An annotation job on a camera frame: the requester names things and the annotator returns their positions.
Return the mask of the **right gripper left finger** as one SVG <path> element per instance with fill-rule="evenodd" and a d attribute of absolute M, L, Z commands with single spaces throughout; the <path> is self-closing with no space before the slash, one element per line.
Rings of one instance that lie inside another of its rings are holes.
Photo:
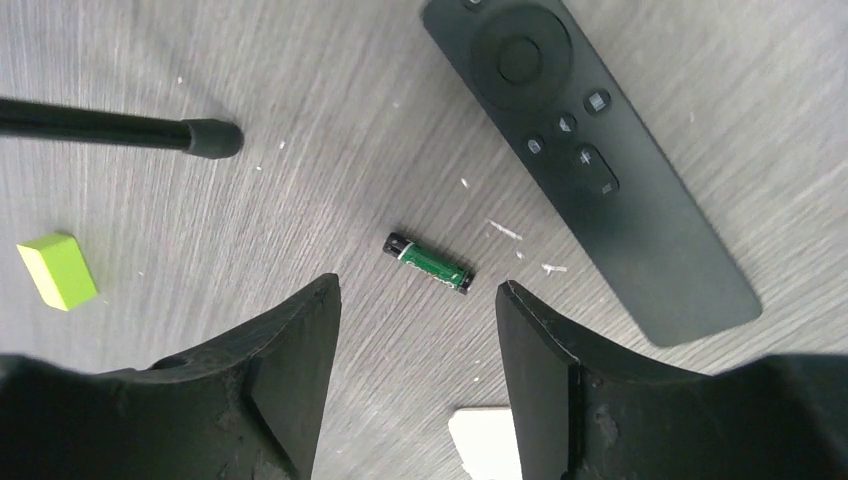
<path fill-rule="evenodd" d="M 1 359 L 5 479 L 308 479 L 341 319 L 339 279 L 145 370 Z"/>

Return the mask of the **white battery cover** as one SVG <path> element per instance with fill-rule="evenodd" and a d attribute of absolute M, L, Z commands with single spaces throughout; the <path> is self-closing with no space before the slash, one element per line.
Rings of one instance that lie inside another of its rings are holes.
<path fill-rule="evenodd" d="M 522 479 L 509 407 L 458 409 L 447 426 L 463 469 L 473 480 Z"/>

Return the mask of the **green battery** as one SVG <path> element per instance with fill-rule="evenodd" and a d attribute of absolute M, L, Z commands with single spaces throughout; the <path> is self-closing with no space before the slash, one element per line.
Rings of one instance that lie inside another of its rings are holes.
<path fill-rule="evenodd" d="M 387 236 L 383 252 L 405 265 L 425 272 L 431 278 L 463 295 L 468 293 L 475 278 L 471 271 L 396 232 L 391 232 Z"/>

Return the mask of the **green block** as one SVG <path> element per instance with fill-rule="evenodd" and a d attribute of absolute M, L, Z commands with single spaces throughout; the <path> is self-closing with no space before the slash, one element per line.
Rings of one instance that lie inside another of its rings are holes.
<path fill-rule="evenodd" d="M 51 233 L 16 247 L 46 305 L 67 312 L 98 295 L 72 235 Z"/>

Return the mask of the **black remote control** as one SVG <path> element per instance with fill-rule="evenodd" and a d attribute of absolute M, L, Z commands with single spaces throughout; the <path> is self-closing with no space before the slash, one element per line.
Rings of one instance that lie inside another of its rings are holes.
<path fill-rule="evenodd" d="M 757 319 L 761 301 L 560 1 L 429 1 L 423 25 L 647 339 Z"/>

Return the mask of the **black tripod stand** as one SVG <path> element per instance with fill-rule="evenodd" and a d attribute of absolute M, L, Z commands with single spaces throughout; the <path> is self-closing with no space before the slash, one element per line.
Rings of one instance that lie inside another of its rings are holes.
<path fill-rule="evenodd" d="M 10 98 L 1 100 L 1 134 L 177 150 L 212 160 L 232 157 L 244 145 L 243 131 L 228 121 L 209 118 L 169 120 Z"/>

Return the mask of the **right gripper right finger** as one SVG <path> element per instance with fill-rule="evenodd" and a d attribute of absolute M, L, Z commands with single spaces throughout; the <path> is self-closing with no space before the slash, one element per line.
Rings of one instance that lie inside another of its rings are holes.
<path fill-rule="evenodd" d="M 526 479 L 843 479 L 847 359 L 769 355 L 717 375 L 661 363 L 514 281 L 496 318 Z"/>

